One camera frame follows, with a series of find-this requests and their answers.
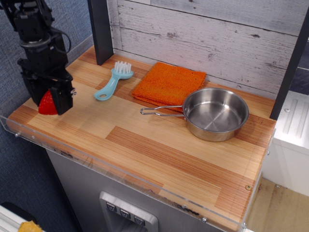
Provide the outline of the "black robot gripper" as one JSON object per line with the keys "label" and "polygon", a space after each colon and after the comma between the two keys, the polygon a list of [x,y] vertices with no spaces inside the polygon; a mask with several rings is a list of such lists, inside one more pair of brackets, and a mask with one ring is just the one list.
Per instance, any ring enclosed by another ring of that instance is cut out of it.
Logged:
{"label": "black robot gripper", "polygon": [[72,80],[66,71],[67,51],[63,43],[49,43],[42,46],[26,46],[26,58],[17,64],[22,69],[25,86],[39,106],[44,94],[50,90],[58,115],[73,107]]}

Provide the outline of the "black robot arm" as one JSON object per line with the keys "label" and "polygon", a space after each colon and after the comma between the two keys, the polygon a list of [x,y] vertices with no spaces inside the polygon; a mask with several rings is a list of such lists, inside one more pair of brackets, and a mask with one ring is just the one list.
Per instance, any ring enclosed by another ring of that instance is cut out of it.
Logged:
{"label": "black robot arm", "polygon": [[73,77],[66,71],[65,33],[43,0],[2,0],[0,8],[19,35],[26,58],[18,60],[25,86],[42,115],[62,115],[73,107]]}

